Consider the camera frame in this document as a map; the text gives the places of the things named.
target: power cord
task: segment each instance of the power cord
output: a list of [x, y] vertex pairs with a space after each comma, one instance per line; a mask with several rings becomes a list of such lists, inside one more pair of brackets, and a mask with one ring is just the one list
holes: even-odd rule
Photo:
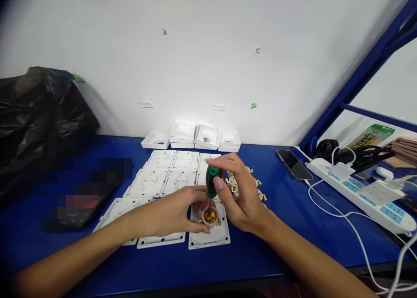
[[[311, 158], [309, 158], [306, 154], [304, 154], [304, 152], [302, 152], [301, 151], [301, 149], [298, 147], [298, 146], [295, 146], [306, 158], [308, 158], [308, 160], [309, 161], [311, 161], [312, 159]], [[347, 148], [347, 149], [349, 149], [353, 154], [354, 154], [354, 159], [353, 159], [353, 161], [351, 162], [351, 164], [353, 163], [353, 162], [355, 162], [355, 160], [356, 160], [356, 155], [355, 155], [355, 153], [353, 152], [353, 150], [351, 150], [350, 148], [348, 148], [348, 147], [345, 147], [345, 146], [339, 146], [339, 147], [336, 147], [334, 150], [333, 150], [333, 152], [332, 152], [332, 154], [331, 154], [331, 168], [330, 168], [330, 171], [329, 171], [329, 173], [328, 173], [328, 175], [325, 177], [325, 178], [327, 178], [328, 176], [330, 176], [331, 175], [331, 172], [332, 172], [332, 169], [333, 169], [333, 167], [334, 167], [334, 153], [335, 153], [335, 151], [338, 149], [338, 148]], [[402, 181], [404, 181], [404, 182], [408, 182], [408, 181], [406, 181], [407, 179], [410, 179], [410, 178], [412, 178], [412, 177], [414, 177], [414, 176], [417, 176], [417, 175], [408, 175], [408, 177], [404, 177], [404, 178], [402, 178], [401, 180]], [[348, 223], [349, 223], [349, 225], [352, 227], [352, 229], [353, 229], [353, 231], [355, 232], [355, 234], [356, 234], [356, 237], [358, 238], [358, 241], [359, 241], [359, 243], [360, 243], [360, 245], [361, 245], [361, 248], [362, 248], [362, 252], [363, 252], [363, 254], [364, 254], [364, 257], [365, 257], [365, 261], [366, 261], [366, 266], [367, 266], [367, 268], [368, 268], [368, 271], [369, 271], [369, 274], [370, 274], [370, 276], [371, 276], [371, 279], [372, 279], [372, 281], [374, 282], [374, 284], [379, 288], [379, 289], [382, 289], [383, 291], [382, 292], [378, 292], [378, 293], [376, 293], [377, 295], [383, 295], [383, 294], [386, 294], [386, 293], [388, 293], [388, 296], [387, 296], [387, 298], [392, 298], [392, 295], [394, 294], [394, 292], [396, 292], [396, 291], [409, 291], [409, 290], [412, 290], [412, 289], [415, 289], [415, 288], [417, 288], [417, 283], [416, 284], [409, 284], [409, 283], [401, 283], [401, 284], [398, 284], [398, 281], [399, 281], [399, 279], [400, 279], [400, 274], [401, 274], [401, 268], [402, 268], [402, 263], [403, 263], [403, 259], [404, 259], [404, 255], [405, 255], [405, 253], [406, 253], [406, 251], [407, 250], [410, 250], [410, 252], [413, 254], [413, 256], [414, 256], [414, 258], [417, 260], [417, 256], [415, 255], [415, 253], [410, 249], [410, 246], [417, 240], [417, 233], [416, 234], [414, 234], [414, 236], [406, 243], [403, 239], [401, 239], [397, 234], [395, 234], [395, 233], [393, 233], [393, 232], [391, 232], [391, 233], [393, 233], [403, 244], [404, 244], [404, 247], [401, 249], [401, 251], [400, 251], [400, 254], [399, 254], [399, 257], [398, 257], [398, 261], [397, 261], [397, 269], [396, 269], [396, 273], [395, 273], [395, 277], [394, 277], [394, 282], [393, 282], [393, 284], [391, 285], [391, 288], [390, 289], [388, 289], [388, 288], [385, 288], [385, 287], [382, 287], [382, 286], [380, 286], [377, 282], [376, 282], [376, 280], [375, 280], [375, 278], [374, 278], [374, 275], [372, 274], [372, 270], [371, 270], [371, 266], [370, 266], [370, 264], [369, 264], [369, 260], [368, 260], [368, 257], [367, 257], [367, 253], [366, 253], [366, 250], [365, 250], [365, 247], [364, 247], [364, 244], [363, 244], [363, 242], [362, 242], [362, 239], [361, 239], [361, 237], [360, 237], [360, 235], [359, 235], [359, 233], [358, 233], [358, 231], [356, 230], [356, 228], [355, 228], [355, 226], [352, 224], [352, 222], [351, 221], [349, 221], [349, 219], [348, 219], [348, 216], [349, 215], [352, 215], [352, 214], [357, 214], [357, 215], [361, 215], [361, 216], [363, 216], [363, 217], [365, 217], [365, 218], [368, 218], [368, 219], [370, 219], [370, 220], [372, 220], [372, 221], [374, 221], [374, 222], [376, 222], [374, 219], [372, 219], [372, 218], [370, 218], [370, 217], [368, 217], [367, 215], [364, 215], [364, 214], [362, 214], [362, 213], [359, 213], [359, 212], [349, 212], [349, 213], [347, 213], [347, 214], [343, 214], [339, 209], [337, 209], [335, 206], [333, 206], [331, 203], [329, 203], [326, 199], [324, 199], [314, 188], [313, 188], [313, 186], [316, 186], [317, 184], [319, 184], [319, 183], [321, 183], [321, 182], [323, 182], [324, 181], [324, 179], [322, 179], [322, 180], [320, 180], [320, 181], [318, 181], [318, 182], [316, 182], [316, 183], [314, 183], [313, 185], [311, 185], [310, 184], [310, 182], [308, 181], [308, 180], [304, 180], [305, 181], [305, 183], [309, 186], [309, 189], [308, 189], [308, 197], [310, 198], [310, 200], [320, 209], [320, 210], [322, 210], [323, 212], [325, 212], [325, 213], [327, 213], [327, 214], [329, 214], [329, 215], [331, 215], [331, 216], [334, 216], [334, 217], [337, 217], [337, 218], [344, 218]], [[327, 210], [324, 210], [321, 206], [319, 206], [315, 201], [314, 201], [314, 199], [312, 198], [312, 196], [311, 196], [311, 190], [313, 190], [322, 200], [324, 200], [328, 205], [330, 205], [333, 209], [335, 209], [338, 213], [340, 213], [340, 215], [335, 215], [335, 214], [333, 214], [333, 213], [331, 213], [331, 212], [328, 212]]]

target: white power strip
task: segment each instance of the white power strip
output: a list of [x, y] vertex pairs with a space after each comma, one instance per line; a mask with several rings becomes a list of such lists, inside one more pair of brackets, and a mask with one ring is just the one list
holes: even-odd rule
[[340, 180], [333, 174], [328, 175], [331, 163], [323, 158], [316, 158], [307, 163], [306, 166], [315, 175], [322, 178], [344, 197], [361, 208], [369, 217], [393, 233], [411, 236], [411, 232], [417, 228], [415, 220], [400, 207], [391, 202], [385, 205], [377, 205], [362, 195], [361, 189], [365, 185], [361, 182], [352, 177]]

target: blue table surface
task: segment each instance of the blue table surface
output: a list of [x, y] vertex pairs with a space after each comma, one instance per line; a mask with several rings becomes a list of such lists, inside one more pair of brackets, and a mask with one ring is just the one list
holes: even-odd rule
[[[142, 138], [96, 136], [78, 155], [79, 158], [132, 158], [132, 175], [136, 175], [149, 158], [152, 149], [143, 149]], [[310, 201], [304, 182], [294, 180], [279, 160], [275, 151], [288, 149], [280, 146], [242, 145], [238, 155], [253, 168], [253, 176], [261, 180], [259, 189], [267, 196], [264, 203], [281, 220], [297, 233], [333, 257], [345, 267], [365, 265], [359, 242], [344, 219], [331, 217], [320, 211]], [[302, 161], [305, 157], [296, 149], [293, 153]], [[410, 170], [393, 169], [399, 177]], [[101, 214], [114, 198], [122, 197], [133, 179], [125, 181], [114, 192]], [[314, 177], [311, 183], [318, 181]], [[343, 213], [360, 212], [325, 182], [316, 190]], [[0, 213], [2, 258], [13, 274], [63, 247], [90, 234], [97, 220], [78, 232], [44, 233], [40, 219], [47, 219], [49, 208], [57, 207], [58, 194], [65, 192], [63, 185], [51, 184], [49, 194], [32, 189], [22, 201]], [[326, 210], [333, 211], [320, 198], [315, 200]], [[353, 215], [350, 220], [362, 237], [371, 264], [394, 262], [399, 247], [372, 221]], [[217, 247], [188, 250], [188, 233], [185, 242], [138, 250], [136, 246], [120, 247], [73, 290], [79, 297], [129, 293], [155, 289], [208, 284], [223, 281], [246, 280], [282, 275], [288, 267], [260, 239], [241, 232], [228, 222], [231, 243]], [[207, 260], [216, 267], [207, 272]]]

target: left hand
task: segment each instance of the left hand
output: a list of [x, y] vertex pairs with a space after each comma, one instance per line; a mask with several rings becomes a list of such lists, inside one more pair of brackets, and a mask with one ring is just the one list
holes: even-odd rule
[[186, 186], [125, 213], [118, 222], [126, 240], [147, 236], [166, 236], [176, 232], [210, 233], [207, 226], [188, 220], [187, 210], [195, 202], [205, 202], [206, 186]]

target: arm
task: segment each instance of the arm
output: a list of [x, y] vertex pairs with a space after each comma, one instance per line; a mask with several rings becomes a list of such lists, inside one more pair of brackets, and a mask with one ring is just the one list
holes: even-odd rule
[[20, 272], [19, 297], [61, 297], [126, 241], [174, 232], [209, 233], [187, 219], [190, 204], [207, 201], [205, 186], [184, 187], [122, 215], [112, 223]]
[[242, 231], [265, 240], [318, 297], [377, 297], [353, 274], [262, 205], [255, 179], [235, 153], [207, 159], [206, 162], [233, 172], [236, 178], [239, 188], [237, 199], [233, 199], [221, 178], [214, 179], [217, 195], [232, 223]]

